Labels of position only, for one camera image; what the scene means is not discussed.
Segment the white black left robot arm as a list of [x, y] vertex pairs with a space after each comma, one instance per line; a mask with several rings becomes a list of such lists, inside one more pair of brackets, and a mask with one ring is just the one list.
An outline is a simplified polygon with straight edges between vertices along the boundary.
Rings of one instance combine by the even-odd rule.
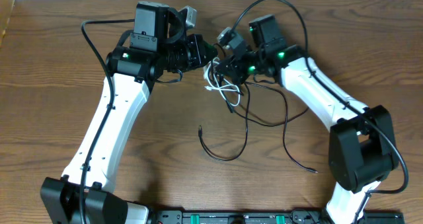
[[104, 86], [85, 137], [60, 178], [46, 178], [40, 196], [53, 223], [148, 223], [149, 208], [114, 194], [120, 160], [142, 107], [164, 72], [182, 77], [217, 50], [192, 33], [197, 12], [140, 1], [116, 47], [100, 60]]

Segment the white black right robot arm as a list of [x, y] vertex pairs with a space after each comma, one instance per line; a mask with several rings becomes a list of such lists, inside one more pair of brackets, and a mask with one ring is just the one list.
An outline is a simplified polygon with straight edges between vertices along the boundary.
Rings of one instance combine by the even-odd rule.
[[214, 69], [236, 85], [250, 76], [274, 78], [301, 99], [329, 132], [328, 165], [336, 181], [325, 212], [329, 223], [383, 223], [364, 209], [377, 187], [399, 165], [392, 119], [383, 106], [368, 107], [332, 82], [297, 45], [289, 46], [274, 15], [250, 21], [256, 49], [228, 27], [218, 44], [232, 54]]

